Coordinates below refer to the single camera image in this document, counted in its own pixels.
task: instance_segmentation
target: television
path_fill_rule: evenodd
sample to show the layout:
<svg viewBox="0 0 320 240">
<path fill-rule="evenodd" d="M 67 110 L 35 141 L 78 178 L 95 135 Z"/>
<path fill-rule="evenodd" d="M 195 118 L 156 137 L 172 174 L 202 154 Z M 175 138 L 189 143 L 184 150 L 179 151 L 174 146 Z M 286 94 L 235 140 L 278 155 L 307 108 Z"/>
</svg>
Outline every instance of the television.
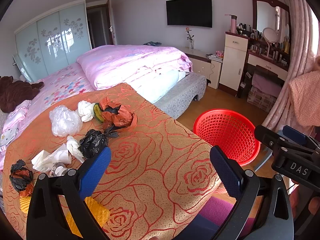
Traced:
<svg viewBox="0 0 320 240">
<path fill-rule="evenodd" d="M 212 0 L 166 1 L 168 25 L 212 28 Z"/>
</svg>

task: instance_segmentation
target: yellow sponge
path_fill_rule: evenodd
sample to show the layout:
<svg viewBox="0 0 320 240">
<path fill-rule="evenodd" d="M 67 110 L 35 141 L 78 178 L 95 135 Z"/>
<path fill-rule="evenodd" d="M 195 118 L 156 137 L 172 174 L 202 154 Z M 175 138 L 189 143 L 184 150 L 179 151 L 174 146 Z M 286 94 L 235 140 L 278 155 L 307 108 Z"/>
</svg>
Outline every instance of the yellow sponge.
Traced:
<svg viewBox="0 0 320 240">
<path fill-rule="evenodd" d="M 31 196 L 29 196 L 29 197 L 20 197 L 20 209 L 25 214 L 28 214 L 30 201 L 31 201 Z"/>
<path fill-rule="evenodd" d="M 93 217 L 98 222 L 99 226 L 102 227 L 107 222 L 110 215 L 110 211 L 101 204 L 99 204 L 97 201 L 95 201 L 92 197 L 86 197 L 84 201 L 87 204 L 89 210 L 91 211 Z M 71 216 L 70 211 L 66 215 L 66 219 L 71 229 L 71 232 L 77 236 L 82 237 L 79 232 L 79 229 L 76 226 L 75 221 Z"/>
</svg>

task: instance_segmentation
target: round makeup mirror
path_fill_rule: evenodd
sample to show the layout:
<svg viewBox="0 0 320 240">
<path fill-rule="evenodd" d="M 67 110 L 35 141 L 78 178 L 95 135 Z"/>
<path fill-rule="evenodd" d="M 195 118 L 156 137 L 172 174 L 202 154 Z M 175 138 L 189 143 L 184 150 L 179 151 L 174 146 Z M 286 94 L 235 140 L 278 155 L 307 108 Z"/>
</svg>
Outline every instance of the round makeup mirror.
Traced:
<svg viewBox="0 0 320 240">
<path fill-rule="evenodd" d="M 264 39 L 268 43 L 267 57 L 269 57 L 270 44 L 276 43 L 278 41 L 278 34 L 275 32 L 274 29 L 267 27 L 267 28 L 263 29 L 262 36 L 264 37 Z"/>
</svg>

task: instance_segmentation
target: red plastic laundry basket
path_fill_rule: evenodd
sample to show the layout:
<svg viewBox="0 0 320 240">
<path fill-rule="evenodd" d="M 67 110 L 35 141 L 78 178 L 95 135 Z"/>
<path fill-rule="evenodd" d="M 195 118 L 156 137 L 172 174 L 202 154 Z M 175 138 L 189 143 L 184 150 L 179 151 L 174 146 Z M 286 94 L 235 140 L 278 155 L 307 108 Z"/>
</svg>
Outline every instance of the red plastic laundry basket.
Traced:
<svg viewBox="0 0 320 240">
<path fill-rule="evenodd" d="M 254 128 L 237 112 L 212 109 L 197 118 L 193 132 L 212 146 L 218 145 L 228 158 L 244 166 L 252 162 L 260 150 L 260 142 L 254 138 Z"/>
</svg>

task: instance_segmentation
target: pink tumbler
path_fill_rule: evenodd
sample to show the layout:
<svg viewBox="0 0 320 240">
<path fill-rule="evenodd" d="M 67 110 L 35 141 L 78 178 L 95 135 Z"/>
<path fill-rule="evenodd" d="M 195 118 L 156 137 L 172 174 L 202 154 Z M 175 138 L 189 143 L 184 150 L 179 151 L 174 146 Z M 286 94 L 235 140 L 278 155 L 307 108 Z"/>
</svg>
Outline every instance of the pink tumbler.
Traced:
<svg viewBox="0 0 320 240">
<path fill-rule="evenodd" d="M 226 16 L 229 15 L 231 16 L 231 29 L 230 32 L 231 33 L 237 33 L 237 17 L 235 15 L 232 14 L 225 14 Z"/>
</svg>

